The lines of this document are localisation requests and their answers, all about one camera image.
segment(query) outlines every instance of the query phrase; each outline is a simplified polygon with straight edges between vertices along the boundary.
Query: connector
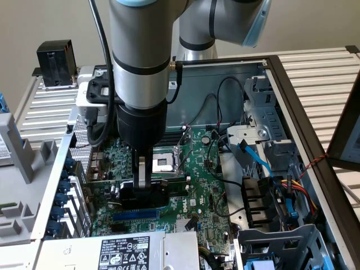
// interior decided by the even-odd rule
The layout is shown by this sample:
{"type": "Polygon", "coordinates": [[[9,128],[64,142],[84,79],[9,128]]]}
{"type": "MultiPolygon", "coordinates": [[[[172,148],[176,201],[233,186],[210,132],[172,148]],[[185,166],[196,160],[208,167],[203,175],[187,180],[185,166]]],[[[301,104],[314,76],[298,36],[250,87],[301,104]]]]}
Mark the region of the connector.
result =
{"type": "Polygon", "coordinates": [[[243,153],[246,153],[246,147],[248,146],[248,143],[243,139],[241,143],[237,144],[237,148],[240,149],[243,153]]]}
{"type": "Polygon", "coordinates": [[[96,107],[88,107],[85,111],[85,124],[87,127],[93,127],[97,123],[98,110],[96,107]]]}

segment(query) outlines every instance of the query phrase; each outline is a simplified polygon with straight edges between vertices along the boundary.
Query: chip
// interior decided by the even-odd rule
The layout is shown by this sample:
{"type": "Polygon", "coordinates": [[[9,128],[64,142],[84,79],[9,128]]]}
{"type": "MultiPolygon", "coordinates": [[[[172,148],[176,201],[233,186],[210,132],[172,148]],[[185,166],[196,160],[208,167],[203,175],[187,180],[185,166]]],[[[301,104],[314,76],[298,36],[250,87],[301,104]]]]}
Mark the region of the chip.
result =
{"type": "Polygon", "coordinates": [[[220,219],[219,219],[219,217],[218,216],[213,216],[213,222],[214,223],[219,223],[220,222],[220,219]]]}

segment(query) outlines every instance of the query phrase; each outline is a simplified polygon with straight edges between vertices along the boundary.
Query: capacitor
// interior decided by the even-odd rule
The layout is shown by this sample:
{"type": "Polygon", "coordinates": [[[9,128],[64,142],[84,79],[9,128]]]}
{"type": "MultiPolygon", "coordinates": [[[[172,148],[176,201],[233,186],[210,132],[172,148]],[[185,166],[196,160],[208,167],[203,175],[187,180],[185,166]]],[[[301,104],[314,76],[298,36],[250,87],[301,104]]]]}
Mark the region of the capacitor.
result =
{"type": "Polygon", "coordinates": [[[229,233],[224,232],[224,241],[226,242],[228,238],[229,238],[229,233]]]}
{"type": "Polygon", "coordinates": [[[201,138],[201,143],[204,146],[208,146],[210,144],[210,138],[208,136],[203,136],[201,138]]]}
{"type": "Polygon", "coordinates": [[[115,185],[114,184],[111,185],[110,193],[115,194],[115,185]]]}
{"type": "Polygon", "coordinates": [[[116,187],[115,187],[115,198],[117,200],[120,200],[120,187],[119,185],[117,184],[116,187]]]}

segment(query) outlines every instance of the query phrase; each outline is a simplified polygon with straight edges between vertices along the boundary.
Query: white wall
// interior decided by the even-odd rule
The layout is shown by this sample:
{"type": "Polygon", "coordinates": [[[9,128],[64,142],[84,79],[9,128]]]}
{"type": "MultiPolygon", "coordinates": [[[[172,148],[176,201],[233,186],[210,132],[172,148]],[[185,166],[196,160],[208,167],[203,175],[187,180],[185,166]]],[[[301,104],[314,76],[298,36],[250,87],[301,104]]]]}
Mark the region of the white wall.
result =
{"type": "MultiPolygon", "coordinates": [[[[109,4],[107,0],[97,3],[109,36],[109,4]]],[[[360,0],[273,0],[257,48],[218,41],[218,54],[360,47],[359,14],[360,0]]],[[[177,24],[174,29],[173,54],[177,24]]],[[[104,63],[87,0],[0,0],[0,92],[13,112],[38,66],[38,46],[54,39],[73,40],[78,65],[104,63]]]]}

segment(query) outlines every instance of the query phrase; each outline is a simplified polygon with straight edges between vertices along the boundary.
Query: barcode sticker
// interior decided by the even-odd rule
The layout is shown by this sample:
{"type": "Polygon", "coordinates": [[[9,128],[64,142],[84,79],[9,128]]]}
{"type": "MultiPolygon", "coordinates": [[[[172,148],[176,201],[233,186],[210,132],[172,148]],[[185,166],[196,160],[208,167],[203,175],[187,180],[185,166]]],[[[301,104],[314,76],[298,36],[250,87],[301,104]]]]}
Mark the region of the barcode sticker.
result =
{"type": "Polygon", "coordinates": [[[234,244],[230,244],[229,246],[229,257],[226,258],[226,260],[228,261],[234,261],[234,257],[235,257],[235,247],[234,244]]]}
{"type": "Polygon", "coordinates": [[[9,158],[10,158],[10,152],[5,145],[3,138],[0,135],[0,159],[9,159],[9,158]]]}

